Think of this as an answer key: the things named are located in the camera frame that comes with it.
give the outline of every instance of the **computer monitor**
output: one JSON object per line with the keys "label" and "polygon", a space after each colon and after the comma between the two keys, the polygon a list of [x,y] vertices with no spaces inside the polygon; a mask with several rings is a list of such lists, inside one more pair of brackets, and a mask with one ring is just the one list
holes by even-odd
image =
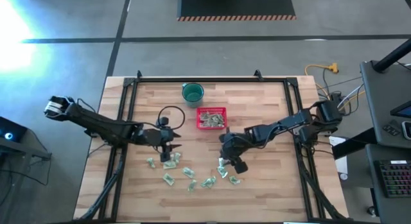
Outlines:
{"label": "computer monitor", "polygon": [[390,111],[392,116],[411,118],[411,101],[408,101]]}

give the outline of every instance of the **concrete floor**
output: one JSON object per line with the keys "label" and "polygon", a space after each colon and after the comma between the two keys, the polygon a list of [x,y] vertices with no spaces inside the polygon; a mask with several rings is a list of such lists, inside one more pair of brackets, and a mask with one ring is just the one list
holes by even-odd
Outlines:
{"label": "concrete floor", "polygon": [[[83,98],[98,107],[113,43],[13,44],[20,39],[114,38],[125,0],[0,0],[0,116],[31,128],[53,153],[48,186],[25,180],[10,223],[52,223],[73,217],[90,139],[83,128],[46,119],[52,95]],[[131,0],[124,37],[224,35],[395,35],[411,33],[404,0],[293,0],[296,21],[177,22],[177,0]],[[126,43],[120,45],[114,76],[300,75],[308,64],[337,62],[329,84],[360,76],[360,62],[379,59],[404,40],[277,42]],[[411,62],[409,56],[403,62]],[[320,84],[322,70],[311,69]],[[347,94],[361,79],[333,87]],[[344,118],[337,135],[352,137],[372,125],[367,100]],[[343,183],[350,217],[378,221],[365,213],[367,189],[355,187],[367,175],[365,153],[349,156]],[[46,179],[48,165],[33,166]],[[0,188],[0,198],[7,187]]]}

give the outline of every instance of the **red plastic basket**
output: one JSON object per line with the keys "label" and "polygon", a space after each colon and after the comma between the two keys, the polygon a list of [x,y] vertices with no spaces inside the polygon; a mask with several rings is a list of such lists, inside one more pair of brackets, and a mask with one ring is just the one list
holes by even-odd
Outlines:
{"label": "red plastic basket", "polygon": [[[221,114],[224,120],[223,127],[201,127],[200,124],[203,122],[200,120],[200,114],[209,112],[210,114]],[[214,108],[197,108],[197,128],[201,130],[219,130],[227,127],[227,113],[224,107],[214,107]]]}

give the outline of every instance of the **yellow cable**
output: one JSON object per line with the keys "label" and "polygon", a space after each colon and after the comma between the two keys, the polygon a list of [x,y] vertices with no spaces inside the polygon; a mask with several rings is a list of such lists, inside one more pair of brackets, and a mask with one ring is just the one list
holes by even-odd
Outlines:
{"label": "yellow cable", "polygon": [[342,107],[339,108],[338,110],[342,110],[345,106],[347,106],[347,105],[349,104],[349,102],[350,102],[351,100],[355,99],[357,96],[360,96],[360,95],[364,94],[364,92],[365,92],[365,91],[362,91],[362,92],[358,93],[358,95],[355,95],[355,96],[353,96],[352,98],[349,98],[349,100],[348,100],[344,105],[342,105]]}
{"label": "yellow cable", "polygon": [[[310,65],[307,65],[306,68],[304,69],[304,72],[306,73],[306,76],[308,76],[307,69],[308,69],[309,67],[320,67],[320,68],[323,68],[323,69],[329,69],[329,66],[323,66],[323,65],[317,65],[317,64],[310,64]],[[328,95],[328,93],[324,90],[324,87],[321,86],[321,85],[319,85],[319,84],[317,84],[317,83],[315,83],[315,85],[316,85],[317,87],[319,87],[319,88],[324,92],[325,96],[329,99],[329,95]]]}

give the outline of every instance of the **keyboard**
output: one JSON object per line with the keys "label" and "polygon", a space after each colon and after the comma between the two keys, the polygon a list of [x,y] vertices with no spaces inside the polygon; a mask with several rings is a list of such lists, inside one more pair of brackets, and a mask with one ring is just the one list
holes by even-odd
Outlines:
{"label": "keyboard", "polygon": [[411,197],[411,160],[376,160],[374,165],[387,198]]}

